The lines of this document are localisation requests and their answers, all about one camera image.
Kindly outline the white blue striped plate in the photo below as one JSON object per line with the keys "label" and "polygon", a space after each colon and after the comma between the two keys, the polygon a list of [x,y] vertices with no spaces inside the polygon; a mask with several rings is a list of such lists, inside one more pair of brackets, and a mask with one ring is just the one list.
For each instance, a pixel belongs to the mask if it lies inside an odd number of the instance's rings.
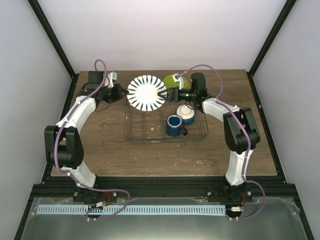
{"label": "white blue striped plate", "polygon": [[129,83],[127,91],[127,101],[139,111],[154,111],[166,102],[166,85],[161,79],[153,75],[135,77]]}

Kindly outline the white and teal bowl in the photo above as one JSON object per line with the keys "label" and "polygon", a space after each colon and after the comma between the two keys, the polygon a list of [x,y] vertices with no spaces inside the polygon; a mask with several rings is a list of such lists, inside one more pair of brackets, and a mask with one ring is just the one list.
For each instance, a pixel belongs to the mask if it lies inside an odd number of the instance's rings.
{"label": "white and teal bowl", "polygon": [[191,125],[195,121],[195,111],[188,104],[180,105],[176,109],[176,115],[182,119],[184,126]]}

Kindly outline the dark blue mug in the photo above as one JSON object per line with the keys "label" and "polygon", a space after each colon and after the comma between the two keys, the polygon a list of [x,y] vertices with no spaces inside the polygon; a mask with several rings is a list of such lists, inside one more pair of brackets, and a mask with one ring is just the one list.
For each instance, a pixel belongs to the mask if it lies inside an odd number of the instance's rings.
{"label": "dark blue mug", "polygon": [[187,129],[184,127],[183,120],[178,115],[170,115],[165,122],[165,132],[170,137],[186,136]]}

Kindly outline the black wire dish rack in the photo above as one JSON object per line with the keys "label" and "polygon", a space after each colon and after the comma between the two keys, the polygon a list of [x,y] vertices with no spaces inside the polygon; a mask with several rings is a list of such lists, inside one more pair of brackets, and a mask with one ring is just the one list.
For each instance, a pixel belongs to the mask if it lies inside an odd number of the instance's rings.
{"label": "black wire dish rack", "polygon": [[177,113],[183,102],[166,102],[161,108],[154,111],[140,111],[126,103],[124,137],[133,144],[162,144],[184,143],[201,141],[209,134],[206,116],[195,112],[195,120],[185,128],[187,135],[172,137],[166,133],[166,121],[171,115]]}

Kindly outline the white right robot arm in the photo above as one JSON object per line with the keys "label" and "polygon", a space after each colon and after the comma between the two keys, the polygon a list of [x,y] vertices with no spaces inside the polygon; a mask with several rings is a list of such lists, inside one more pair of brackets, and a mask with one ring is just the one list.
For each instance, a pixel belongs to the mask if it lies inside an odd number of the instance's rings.
{"label": "white right robot arm", "polygon": [[247,181],[250,156],[261,140],[251,108],[232,106],[220,101],[217,96],[208,94],[205,76],[199,72],[191,75],[191,88],[171,87],[157,95],[168,102],[190,102],[196,110],[223,123],[230,158],[225,174],[228,185],[222,188],[222,195],[229,202],[236,200],[240,196],[238,186]]}

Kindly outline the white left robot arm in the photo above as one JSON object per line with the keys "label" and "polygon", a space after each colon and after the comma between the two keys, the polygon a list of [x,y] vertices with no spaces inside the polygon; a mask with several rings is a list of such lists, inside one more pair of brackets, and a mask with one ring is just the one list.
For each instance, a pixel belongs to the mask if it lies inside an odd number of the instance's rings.
{"label": "white left robot arm", "polygon": [[80,131],[88,117],[100,103],[115,103],[123,98],[137,110],[150,112],[165,103],[167,88],[156,76],[142,75],[130,81],[127,88],[116,83],[117,73],[89,71],[88,81],[78,93],[73,106],[56,125],[44,130],[46,160],[56,169],[70,176],[89,201],[97,202],[102,189],[95,185],[96,175],[84,162],[84,148]]}

